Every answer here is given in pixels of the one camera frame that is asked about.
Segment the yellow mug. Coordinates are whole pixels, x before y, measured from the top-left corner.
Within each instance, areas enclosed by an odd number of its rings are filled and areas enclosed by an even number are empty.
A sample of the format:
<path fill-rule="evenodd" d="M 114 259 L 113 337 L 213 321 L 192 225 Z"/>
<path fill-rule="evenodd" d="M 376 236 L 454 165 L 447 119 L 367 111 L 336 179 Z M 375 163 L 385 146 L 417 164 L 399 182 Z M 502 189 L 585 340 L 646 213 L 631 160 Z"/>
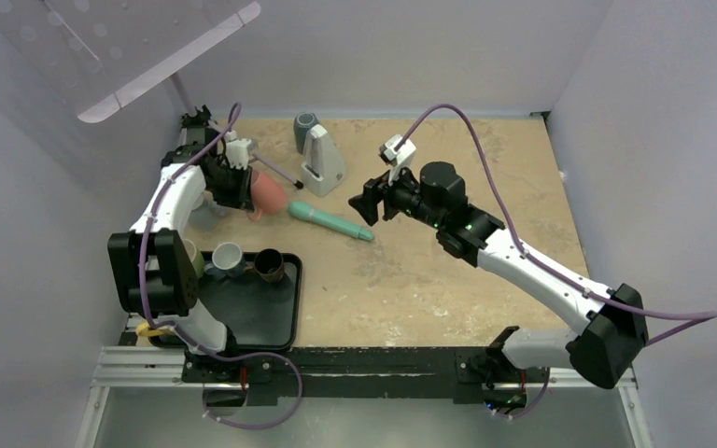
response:
<path fill-rule="evenodd" d="M 137 337 L 153 338 L 165 335 L 175 335 L 175 332 L 169 326 L 159 326 L 153 328 L 150 324 L 145 321 L 137 325 L 134 329 Z"/>

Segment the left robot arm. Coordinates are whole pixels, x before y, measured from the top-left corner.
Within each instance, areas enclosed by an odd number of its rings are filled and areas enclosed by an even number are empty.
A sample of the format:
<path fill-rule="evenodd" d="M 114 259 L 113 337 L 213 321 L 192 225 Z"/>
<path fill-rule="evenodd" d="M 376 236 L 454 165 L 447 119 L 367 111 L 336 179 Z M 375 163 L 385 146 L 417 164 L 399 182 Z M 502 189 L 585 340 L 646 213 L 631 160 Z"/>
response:
<path fill-rule="evenodd" d="M 228 382 L 246 357 L 232 330 L 201 302 L 200 275 L 181 232 L 206 192 L 223 207 L 253 210 L 249 144 L 209 122 L 187 123 L 184 134 L 185 144 L 164 156 L 147 208 L 128 231 L 109 237 L 107 253 L 121 307 L 149 329 L 174 334 L 191 356 L 205 357 L 209 374 Z"/>

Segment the pink mug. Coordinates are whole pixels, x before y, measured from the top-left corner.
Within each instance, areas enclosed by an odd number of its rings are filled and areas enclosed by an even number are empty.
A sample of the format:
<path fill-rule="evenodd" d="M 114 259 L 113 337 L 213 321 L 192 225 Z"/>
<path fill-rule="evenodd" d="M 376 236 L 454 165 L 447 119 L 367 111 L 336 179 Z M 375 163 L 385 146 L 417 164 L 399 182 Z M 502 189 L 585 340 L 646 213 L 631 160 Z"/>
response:
<path fill-rule="evenodd" d="M 253 171 L 250 180 L 253 211 L 246 216 L 252 220 L 260 220 L 265 215 L 275 215 L 288 207 L 288 196 L 282 187 L 269 175 L 262 171 Z"/>

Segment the green mug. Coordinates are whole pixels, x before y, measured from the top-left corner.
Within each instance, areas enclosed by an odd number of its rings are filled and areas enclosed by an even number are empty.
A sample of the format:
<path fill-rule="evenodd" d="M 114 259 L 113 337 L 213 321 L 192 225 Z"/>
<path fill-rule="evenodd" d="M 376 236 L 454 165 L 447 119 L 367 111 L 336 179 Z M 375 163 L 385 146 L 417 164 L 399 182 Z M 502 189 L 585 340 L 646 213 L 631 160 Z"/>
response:
<path fill-rule="evenodd" d="M 183 245 L 188 254 L 188 257 L 189 257 L 190 263 L 194 269 L 194 272 L 196 273 L 196 276 L 198 278 L 202 278 L 204 276 L 204 266 L 205 266 L 203 253 L 197 247 L 197 245 L 189 239 L 184 239 Z"/>

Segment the blue-grey mug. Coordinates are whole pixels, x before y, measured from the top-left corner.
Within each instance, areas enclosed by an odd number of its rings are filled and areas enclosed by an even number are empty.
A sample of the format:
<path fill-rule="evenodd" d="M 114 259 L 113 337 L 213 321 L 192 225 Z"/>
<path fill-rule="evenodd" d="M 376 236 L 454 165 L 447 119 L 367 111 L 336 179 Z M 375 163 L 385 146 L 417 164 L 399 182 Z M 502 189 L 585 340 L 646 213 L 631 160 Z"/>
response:
<path fill-rule="evenodd" d="M 214 278 L 236 278 L 246 272 L 247 263 L 242 248 L 235 243 L 219 244 L 211 253 L 204 273 Z"/>

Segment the brown mug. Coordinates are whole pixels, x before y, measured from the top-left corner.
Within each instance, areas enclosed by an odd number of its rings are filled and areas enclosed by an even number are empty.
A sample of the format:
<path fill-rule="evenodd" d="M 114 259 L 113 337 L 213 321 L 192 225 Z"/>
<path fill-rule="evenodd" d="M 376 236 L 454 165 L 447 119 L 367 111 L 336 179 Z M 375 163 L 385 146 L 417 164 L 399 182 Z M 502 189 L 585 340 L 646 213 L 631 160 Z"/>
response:
<path fill-rule="evenodd" d="M 263 249 L 245 267 L 244 273 L 255 273 L 269 284 L 278 283 L 286 275 L 283 254 L 275 249 Z"/>

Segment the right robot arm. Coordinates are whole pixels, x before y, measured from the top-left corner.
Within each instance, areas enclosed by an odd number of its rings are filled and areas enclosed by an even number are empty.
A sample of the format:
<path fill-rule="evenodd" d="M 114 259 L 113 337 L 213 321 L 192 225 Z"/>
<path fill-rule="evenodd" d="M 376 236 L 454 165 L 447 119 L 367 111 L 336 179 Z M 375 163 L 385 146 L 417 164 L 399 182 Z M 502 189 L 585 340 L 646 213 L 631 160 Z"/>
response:
<path fill-rule="evenodd" d="M 448 162 L 430 162 L 419 176 L 408 168 L 398 176 L 384 173 L 348 203 L 369 225 L 403 213 L 432 227 L 446 253 L 507 280 L 567 324 L 563 330 L 504 330 L 486 356 L 489 372 L 500 380 L 528 368 L 564 368 L 612 389 L 649 341 L 635 288 L 584 278 L 514 239 L 501 220 L 469 202 L 464 179 Z"/>

